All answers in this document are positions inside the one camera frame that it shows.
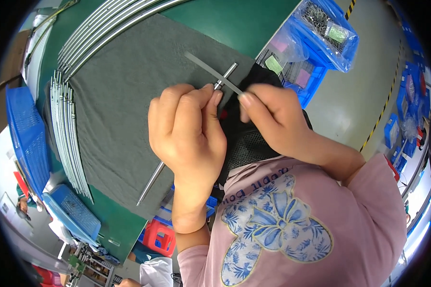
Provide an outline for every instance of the hand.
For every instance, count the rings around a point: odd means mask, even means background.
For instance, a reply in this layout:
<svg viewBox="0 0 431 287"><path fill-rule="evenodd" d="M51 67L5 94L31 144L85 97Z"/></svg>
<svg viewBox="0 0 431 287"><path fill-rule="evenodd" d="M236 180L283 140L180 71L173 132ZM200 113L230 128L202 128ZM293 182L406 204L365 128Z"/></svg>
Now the hand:
<svg viewBox="0 0 431 287"><path fill-rule="evenodd" d="M126 278L121 280L120 284L114 284L115 287L142 287L136 280L131 278Z"/></svg>
<svg viewBox="0 0 431 287"><path fill-rule="evenodd" d="M238 96L241 120L249 119L276 152L297 158L312 131L303 116L297 94L269 84L253 84Z"/></svg>
<svg viewBox="0 0 431 287"><path fill-rule="evenodd" d="M209 197L227 151L227 139L217 119L221 97L213 84L202 89L178 84L150 102L150 146L174 172L176 192L185 192L196 204Z"/></svg>
<svg viewBox="0 0 431 287"><path fill-rule="evenodd" d="M27 214L27 210L28 210L28 207L27 207L27 198L21 198L19 200L19 202L20 202L19 206L21 207L21 211L23 213Z"/></svg>

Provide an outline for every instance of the green workbench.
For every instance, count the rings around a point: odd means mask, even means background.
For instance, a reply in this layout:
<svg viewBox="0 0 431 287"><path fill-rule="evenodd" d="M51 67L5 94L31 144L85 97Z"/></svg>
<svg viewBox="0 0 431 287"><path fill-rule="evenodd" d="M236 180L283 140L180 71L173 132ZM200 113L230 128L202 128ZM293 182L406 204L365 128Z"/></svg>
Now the green workbench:
<svg viewBox="0 0 431 287"><path fill-rule="evenodd" d="M58 15L46 43L40 68L39 98L36 103L39 111L45 101L45 85L57 68L60 49L81 22L103 2L104 0L81 0ZM299 2L192 0L161 14L255 58ZM50 156L50 166L52 172L62 170L62 164L56 160L54 153ZM80 198L101 221L100 234L103 238L98 239L111 255L124 262L147 221L108 198L93 185L90 185L90 189L94 205L88 198ZM119 246L110 243L109 239L119 243Z"/></svg>

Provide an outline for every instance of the yellow black hazard tape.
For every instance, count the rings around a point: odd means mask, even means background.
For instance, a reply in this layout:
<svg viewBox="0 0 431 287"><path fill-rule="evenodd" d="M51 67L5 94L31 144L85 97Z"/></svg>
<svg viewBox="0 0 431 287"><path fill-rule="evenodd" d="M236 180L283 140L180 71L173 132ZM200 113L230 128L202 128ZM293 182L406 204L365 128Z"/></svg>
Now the yellow black hazard tape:
<svg viewBox="0 0 431 287"><path fill-rule="evenodd" d="M348 11L346 11L345 19L348 20L350 18L351 12L353 12L353 8L356 5L356 0L351 0L350 7L348 7Z"/></svg>
<svg viewBox="0 0 431 287"><path fill-rule="evenodd" d="M367 137L367 140L365 140L365 143L362 145L359 152L362 151L362 149L367 145L367 142L369 141L370 137L374 134L375 129L377 128L378 123L380 122L381 117L383 116L383 113L385 112L386 106L388 105L389 99L391 98L392 89L394 88L394 84L396 83L396 77L397 77L397 71L399 70L399 61L401 60L401 51L404 50L404 47L402 46L402 41L399 39L399 54L397 55L397 64L396 64L396 72L394 73L394 79L391 84L391 89L388 94L388 98L386 99L385 105L383 106L383 110L381 111L380 116L378 117L377 122L374 125L374 128L370 132L370 135Z"/></svg>

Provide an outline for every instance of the red plastic stool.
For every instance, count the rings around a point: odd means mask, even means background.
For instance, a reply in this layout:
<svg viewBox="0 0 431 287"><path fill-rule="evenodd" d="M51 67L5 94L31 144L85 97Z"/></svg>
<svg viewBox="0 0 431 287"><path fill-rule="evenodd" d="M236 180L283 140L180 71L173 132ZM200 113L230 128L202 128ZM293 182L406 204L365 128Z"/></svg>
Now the red plastic stool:
<svg viewBox="0 0 431 287"><path fill-rule="evenodd" d="M158 235L160 232L164 233L163 237ZM155 241L159 241L161 246L157 246ZM142 244L166 257L171 257L176 248L176 235L174 234L174 230L154 219L145 228Z"/></svg>

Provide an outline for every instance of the finger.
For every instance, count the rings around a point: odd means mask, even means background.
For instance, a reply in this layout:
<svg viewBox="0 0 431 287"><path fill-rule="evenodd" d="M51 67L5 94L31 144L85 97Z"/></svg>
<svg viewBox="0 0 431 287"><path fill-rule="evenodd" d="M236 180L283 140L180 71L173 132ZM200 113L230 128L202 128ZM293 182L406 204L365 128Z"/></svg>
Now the finger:
<svg viewBox="0 0 431 287"><path fill-rule="evenodd" d="M208 140L212 150L222 152L226 149L227 141L219 119L217 118L217 106L222 99L222 91L214 91L211 99L203 108L202 133Z"/></svg>
<svg viewBox="0 0 431 287"><path fill-rule="evenodd" d="M297 94L292 89L278 88L269 84L253 84L247 91L260 99L278 123L284 123L291 112L301 110Z"/></svg>
<svg viewBox="0 0 431 287"><path fill-rule="evenodd" d="M182 95L194 89L190 84L180 83L163 90L159 98L158 113L160 117L156 126L157 132L162 135L172 132L176 110Z"/></svg>
<svg viewBox="0 0 431 287"><path fill-rule="evenodd" d="M249 115L241 104L239 105L239 119L243 123L248 123L250 121Z"/></svg>
<svg viewBox="0 0 431 287"><path fill-rule="evenodd" d="M213 84L207 84L202 89L194 89L181 97L174 120L173 136L189 139L201 135L201 110L211 99L213 91Z"/></svg>
<svg viewBox="0 0 431 287"><path fill-rule="evenodd" d="M282 126L276 122L268 108L256 95L244 92L238 95L238 100L266 141L281 134Z"/></svg>
<svg viewBox="0 0 431 287"><path fill-rule="evenodd" d="M159 98L154 98L150 101L150 106L148 107L148 141L153 149L153 142L155 138L155 133L157 129L157 116L158 116Z"/></svg>

